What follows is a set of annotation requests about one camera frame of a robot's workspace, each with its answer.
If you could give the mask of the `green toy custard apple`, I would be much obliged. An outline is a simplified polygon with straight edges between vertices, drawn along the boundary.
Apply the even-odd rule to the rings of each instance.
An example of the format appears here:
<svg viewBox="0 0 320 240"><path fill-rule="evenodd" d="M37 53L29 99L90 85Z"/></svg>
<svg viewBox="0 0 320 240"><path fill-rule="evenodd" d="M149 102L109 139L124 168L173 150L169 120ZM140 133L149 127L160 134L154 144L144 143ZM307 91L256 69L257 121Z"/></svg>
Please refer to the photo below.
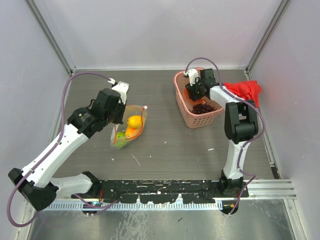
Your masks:
<svg viewBox="0 0 320 240"><path fill-rule="evenodd" d="M117 132L113 142L115 148L121 149L130 142L124 132Z"/></svg>

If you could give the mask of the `yellow toy lemon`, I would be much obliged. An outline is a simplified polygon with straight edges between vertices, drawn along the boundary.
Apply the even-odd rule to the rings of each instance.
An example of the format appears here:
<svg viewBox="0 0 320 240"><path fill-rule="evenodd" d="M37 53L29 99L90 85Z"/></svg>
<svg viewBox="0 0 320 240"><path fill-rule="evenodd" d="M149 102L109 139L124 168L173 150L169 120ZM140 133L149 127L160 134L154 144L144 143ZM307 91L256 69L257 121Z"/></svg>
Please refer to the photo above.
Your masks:
<svg viewBox="0 0 320 240"><path fill-rule="evenodd" d="M126 123L128 127L138 129L142 126L142 121L143 120L140 115L132 115L127 119Z"/></svg>

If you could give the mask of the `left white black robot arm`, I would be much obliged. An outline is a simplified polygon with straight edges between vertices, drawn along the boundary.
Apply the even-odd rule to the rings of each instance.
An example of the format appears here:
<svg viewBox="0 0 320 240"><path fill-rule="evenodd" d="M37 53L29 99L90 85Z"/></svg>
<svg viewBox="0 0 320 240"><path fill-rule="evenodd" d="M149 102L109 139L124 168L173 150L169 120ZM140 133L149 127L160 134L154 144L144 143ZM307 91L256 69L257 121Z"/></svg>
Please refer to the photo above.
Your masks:
<svg viewBox="0 0 320 240"><path fill-rule="evenodd" d="M85 194L88 198L99 195L101 182L89 171L63 178L53 178L67 158L96 132L109 123L121 123L125 104L121 94L113 89L101 90L90 108L76 109L64 126L62 139L56 139L48 148L55 146L44 161L41 153L23 169L13 168L8 177L14 185L21 182L18 191L36 211L47 208L56 198Z"/></svg>

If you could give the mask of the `pink plastic basket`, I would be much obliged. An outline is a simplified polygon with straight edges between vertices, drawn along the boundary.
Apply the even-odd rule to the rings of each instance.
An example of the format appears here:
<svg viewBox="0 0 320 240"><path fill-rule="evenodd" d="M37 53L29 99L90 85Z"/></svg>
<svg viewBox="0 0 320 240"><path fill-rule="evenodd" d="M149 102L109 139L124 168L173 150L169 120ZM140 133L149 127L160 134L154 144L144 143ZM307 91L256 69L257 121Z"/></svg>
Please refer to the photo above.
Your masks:
<svg viewBox="0 0 320 240"><path fill-rule="evenodd" d="M203 97L193 102L188 98L186 85L189 79L184 77L183 72L178 72L173 77L175 86L176 102L185 124L190 129L210 125L215 117L224 112L224 109L215 101Z"/></svg>

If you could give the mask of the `clear orange zip top bag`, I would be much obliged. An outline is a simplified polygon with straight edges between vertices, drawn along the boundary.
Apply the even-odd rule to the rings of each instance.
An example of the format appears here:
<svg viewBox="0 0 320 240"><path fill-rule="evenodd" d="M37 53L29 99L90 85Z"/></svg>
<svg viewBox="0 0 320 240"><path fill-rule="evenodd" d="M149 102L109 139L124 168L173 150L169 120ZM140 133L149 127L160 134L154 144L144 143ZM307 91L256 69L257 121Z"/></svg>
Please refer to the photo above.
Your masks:
<svg viewBox="0 0 320 240"><path fill-rule="evenodd" d="M123 124L115 124L110 137L110 148L119 150L138 138L145 127L148 106L127 105L123 115Z"/></svg>

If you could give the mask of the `orange toy fruit slice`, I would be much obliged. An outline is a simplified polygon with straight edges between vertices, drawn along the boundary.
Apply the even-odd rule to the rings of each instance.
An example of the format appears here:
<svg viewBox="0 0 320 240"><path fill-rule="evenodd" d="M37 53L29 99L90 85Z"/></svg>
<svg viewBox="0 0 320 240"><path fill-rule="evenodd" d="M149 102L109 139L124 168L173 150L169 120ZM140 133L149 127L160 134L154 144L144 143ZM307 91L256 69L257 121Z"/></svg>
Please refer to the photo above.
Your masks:
<svg viewBox="0 0 320 240"><path fill-rule="evenodd" d="M126 139L134 138L139 133L139 131L139 128L133 128L128 126L124 132L124 136Z"/></svg>

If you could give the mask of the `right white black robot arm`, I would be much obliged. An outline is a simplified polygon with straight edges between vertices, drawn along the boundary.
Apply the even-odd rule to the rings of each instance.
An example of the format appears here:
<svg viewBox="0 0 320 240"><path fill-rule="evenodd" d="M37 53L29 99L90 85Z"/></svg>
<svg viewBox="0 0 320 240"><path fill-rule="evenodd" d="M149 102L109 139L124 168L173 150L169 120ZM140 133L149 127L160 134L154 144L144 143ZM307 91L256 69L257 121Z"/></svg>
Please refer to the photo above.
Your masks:
<svg viewBox="0 0 320 240"><path fill-rule="evenodd" d="M224 109L224 133L229 145L218 190L223 196L231 197L243 188L246 153L259 131L255 102L252 99L244 100L230 92L225 85L216 83L212 69L191 68L183 76L188 79L185 85L187 100L195 102L207 97Z"/></svg>

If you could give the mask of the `purple toy grape bunch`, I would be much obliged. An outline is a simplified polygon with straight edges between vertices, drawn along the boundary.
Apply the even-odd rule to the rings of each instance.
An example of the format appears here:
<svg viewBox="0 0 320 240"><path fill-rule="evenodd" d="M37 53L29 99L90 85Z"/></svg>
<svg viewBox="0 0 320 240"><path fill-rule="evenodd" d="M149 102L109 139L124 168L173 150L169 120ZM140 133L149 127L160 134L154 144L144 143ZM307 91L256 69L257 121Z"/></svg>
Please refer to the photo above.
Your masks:
<svg viewBox="0 0 320 240"><path fill-rule="evenodd" d="M213 112L215 110L216 109L211 105L199 103L199 104L195 104L192 107L192 111L191 112L193 114L196 114L196 115L201 115L201 114L206 114L206 113Z"/></svg>

